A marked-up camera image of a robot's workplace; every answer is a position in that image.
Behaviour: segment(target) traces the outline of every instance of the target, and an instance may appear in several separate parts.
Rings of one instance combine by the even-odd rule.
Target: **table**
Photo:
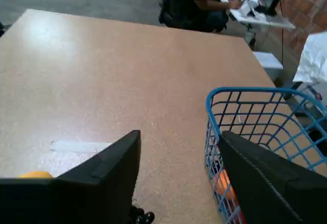
[[[156,223],[221,223],[204,170],[205,98],[273,86],[243,39],[27,10],[0,38],[0,60],[0,176],[58,176],[90,155],[51,141],[140,129],[137,203]]]
[[[295,29],[295,26],[285,19],[280,14],[277,14],[275,17],[266,15],[266,19],[257,19],[252,16],[244,17],[238,10],[230,10],[231,14],[236,18],[237,21],[244,24],[254,24],[262,26],[272,26],[285,29]]]

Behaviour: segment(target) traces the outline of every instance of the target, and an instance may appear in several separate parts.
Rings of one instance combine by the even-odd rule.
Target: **gray floor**
[[[75,15],[117,19],[142,24],[160,25],[158,15],[160,0],[0,0],[0,20],[3,24],[14,23],[27,8],[69,13]],[[245,27],[230,22],[223,34],[243,36]],[[258,35],[257,50],[272,52],[281,61],[281,41],[273,34]],[[298,58],[285,48],[282,80],[289,79],[296,68]]]

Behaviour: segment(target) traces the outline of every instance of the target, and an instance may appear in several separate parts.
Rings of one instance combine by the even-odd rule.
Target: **white strip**
[[[59,140],[53,141],[50,146],[52,151],[70,151],[70,152],[100,152],[110,146],[107,142],[77,142]]]

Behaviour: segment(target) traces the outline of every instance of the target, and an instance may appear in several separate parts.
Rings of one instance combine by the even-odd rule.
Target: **black cable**
[[[281,13],[283,16],[283,8],[282,3],[279,1],[279,5],[281,6]],[[284,29],[282,28],[282,65],[284,65]]]

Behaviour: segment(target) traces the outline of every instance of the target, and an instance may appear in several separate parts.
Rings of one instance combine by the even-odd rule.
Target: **orange object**
[[[224,195],[225,191],[227,190],[228,185],[230,184],[226,170],[222,170],[220,172],[219,177],[218,177],[218,174],[216,174],[216,176],[214,177],[214,184],[216,182],[217,182],[216,190],[217,190],[218,194],[221,196]],[[232,186],[230,187],[229,191],[227,192],[227,198],[229,200],[232,200],[232,199],[237,200]]]
[[[46,171],[32,171],[20,175],[19,178],[53,178],[53,177]]]

